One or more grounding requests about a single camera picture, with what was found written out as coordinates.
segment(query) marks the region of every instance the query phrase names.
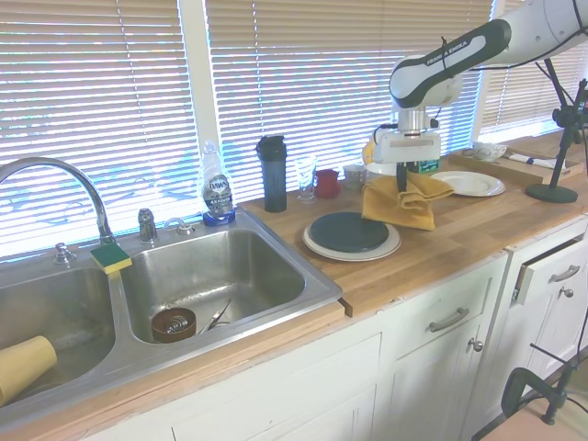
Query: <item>kitchen sink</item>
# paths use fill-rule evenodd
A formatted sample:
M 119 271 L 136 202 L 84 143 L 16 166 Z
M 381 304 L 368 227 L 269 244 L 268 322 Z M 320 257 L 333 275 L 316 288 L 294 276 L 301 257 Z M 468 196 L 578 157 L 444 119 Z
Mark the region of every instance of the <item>kitchen sink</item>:
M 255 232 L 231 230 L 174 243 L 132 258 L 121 272 L 130 324 L 144 342 L 153 340 L 155 314 L 188 308 L 197 332 L 231 303 L 222 322 L 238 322 L 297 298 L 304 278 Z
M 23 390 L 23 400 L 84 375 L 115 342 L 106 275 L 77 269 L 0 288 L 0 349 L 45 336 L 57 364 Z
M 91 259 L 96 243 L 81 244 L 65 266 L 53 263 L 54 251 L 0 263 L 0 349 L 43 335 L 58 359 L 0 408 L 0 437 L 341 297 L 339 287 L 243 209 L 228 225 L 200 222 L 189 232 L 160 230 L 153 244 L 138 234 L 118 237 L 132 266 L 109 276 Z M 201 330 L 229 300 L 222 326 L 171 344 L 153 340 L 158 311 L 189 308 Z

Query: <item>drinking glass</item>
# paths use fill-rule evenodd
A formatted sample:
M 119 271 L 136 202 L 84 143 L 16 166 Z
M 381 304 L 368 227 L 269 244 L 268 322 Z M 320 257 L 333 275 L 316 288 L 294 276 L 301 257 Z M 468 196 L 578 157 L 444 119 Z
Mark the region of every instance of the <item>drinking glass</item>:
M 316 179 L 316 156 L 308 155 L 296 158 L 296 177 L 298 178 L 298 200 L 302 203 L 314 202 L 314 181 Z

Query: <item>dish soap bottle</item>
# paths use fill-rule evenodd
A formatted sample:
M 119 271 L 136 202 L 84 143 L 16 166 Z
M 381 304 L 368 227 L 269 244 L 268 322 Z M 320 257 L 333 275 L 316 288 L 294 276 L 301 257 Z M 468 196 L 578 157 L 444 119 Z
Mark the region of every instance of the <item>dish soap bottle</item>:
M 202 198 L 206 207 L 202 214 L 204 224 L 213 227 L 235 220 L 229 177 L 222 166 L 221 156 L 213 141 L 206 141 L 202 153 Z

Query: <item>sponge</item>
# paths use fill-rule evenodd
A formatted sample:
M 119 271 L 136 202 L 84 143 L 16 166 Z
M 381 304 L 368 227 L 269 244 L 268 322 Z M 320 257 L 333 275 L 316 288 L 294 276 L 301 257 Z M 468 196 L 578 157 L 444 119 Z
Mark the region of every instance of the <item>sponge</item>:
M 122 249 L 120 249 L 115 243 L 102 245 L 90 251 L 90 253 L 96 264 L 100 266 L 107 275 L 132 265 L 129 255 L 122 251 Z

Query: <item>window blinds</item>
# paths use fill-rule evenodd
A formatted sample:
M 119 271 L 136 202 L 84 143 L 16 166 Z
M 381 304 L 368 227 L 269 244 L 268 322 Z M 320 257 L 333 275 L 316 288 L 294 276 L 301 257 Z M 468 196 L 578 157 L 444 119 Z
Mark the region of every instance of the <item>window blinds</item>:
M 220 141 L 238 199 L 262 196 L 254 146 L 283 134 L 288 159 L 357 161 L 390 122 L 394 64 L 488 21 L 491 0 L 206 0 Z M 469 145 L 480 75 L 440 114 L 443 148 Z M 288 165 L 288 189 L 296 188 Z
M 198 143 L 176 0 L 0 1 L 0 164 L 49 156 L 95 183 L 115 232 L 193 214 Z M 0 185 L 0 255 L 97 236 L 83 188 Z
M 522 4 L 522 0 L 505 0 L 505 10 Z M 561 85 L 575 98 L 578 83 L 588 74 L 588 44 L 565 51 L 552 61 Z M 551 81 L 534 63 L 487 75 L 482 140 L 506 141 L 556 128 L 551 113 L 560 107 L 560 101 Z

